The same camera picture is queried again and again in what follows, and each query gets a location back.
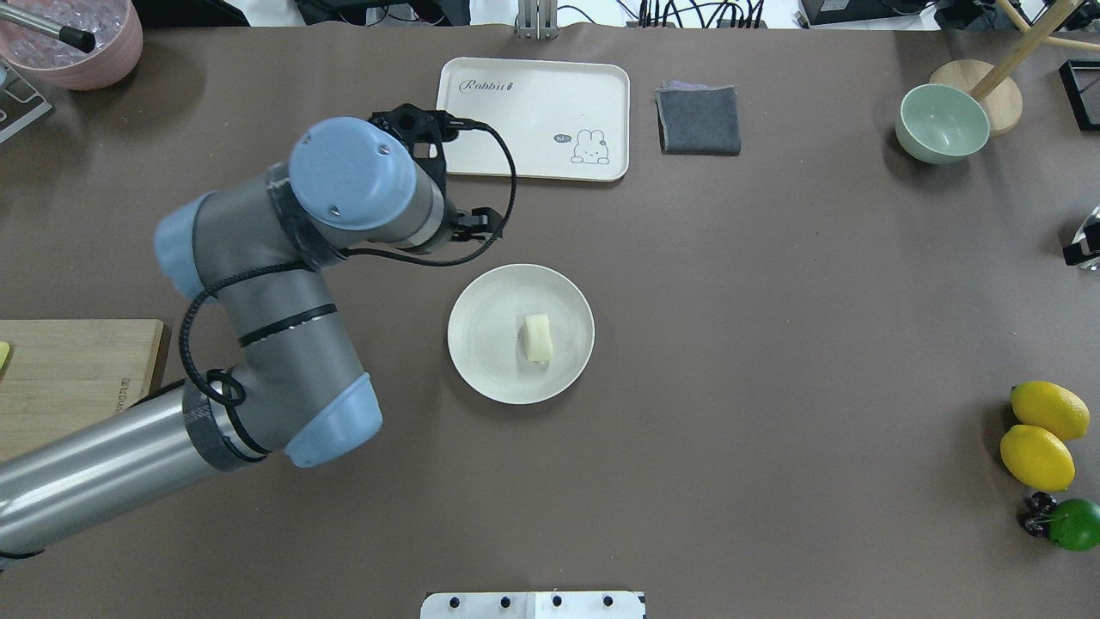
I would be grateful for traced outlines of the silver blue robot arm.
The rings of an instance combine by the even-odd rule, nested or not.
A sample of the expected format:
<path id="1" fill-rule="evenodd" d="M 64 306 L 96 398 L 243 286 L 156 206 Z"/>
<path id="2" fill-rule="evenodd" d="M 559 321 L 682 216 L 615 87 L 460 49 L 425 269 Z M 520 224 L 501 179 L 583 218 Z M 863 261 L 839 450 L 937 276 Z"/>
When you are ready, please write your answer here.
<path id="1" fill-rule="evenodd" d="M 219 473 L 282 451 L 300 468 L 373 438 L 382 412 L 322 270 L 369 255 L 431 266 L 429 252 L 503 235 L 510 211 L 463 211 L 443 145 L 498 130 L 410 103 L 305 131 L 287 161 L 209 192 L 155 230 L 160 269 L 189 299 L 186 375 L 113 418 L 3 465 L 3 570 Z"/>

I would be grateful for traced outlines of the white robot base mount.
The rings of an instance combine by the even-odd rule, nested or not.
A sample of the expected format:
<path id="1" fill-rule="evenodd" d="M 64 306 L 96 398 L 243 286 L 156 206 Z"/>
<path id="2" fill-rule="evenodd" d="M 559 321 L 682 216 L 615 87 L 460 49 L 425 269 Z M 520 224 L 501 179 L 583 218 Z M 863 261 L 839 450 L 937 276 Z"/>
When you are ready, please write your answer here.
<path id="1" fill-rule="evenodd" d="M 645 618 L 644 592 L 435 592 L 420 618 Z"/>

